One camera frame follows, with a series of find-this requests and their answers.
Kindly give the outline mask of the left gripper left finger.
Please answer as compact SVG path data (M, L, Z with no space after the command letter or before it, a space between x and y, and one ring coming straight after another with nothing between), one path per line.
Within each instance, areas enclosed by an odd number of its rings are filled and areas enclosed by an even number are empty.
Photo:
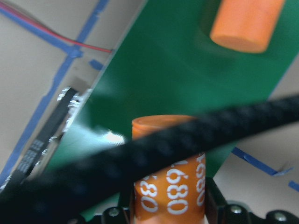
M128 187L104 202L101 202L93 216L94 224L133 224L134 191Z

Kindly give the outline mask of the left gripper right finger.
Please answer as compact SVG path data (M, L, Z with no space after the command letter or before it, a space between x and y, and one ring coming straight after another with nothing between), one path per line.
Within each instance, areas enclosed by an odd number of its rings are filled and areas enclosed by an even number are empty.
M229 203L213 178L205 183L205 216L209 224L297 224L299 217L285 210L272 210L258 217L237 203Z

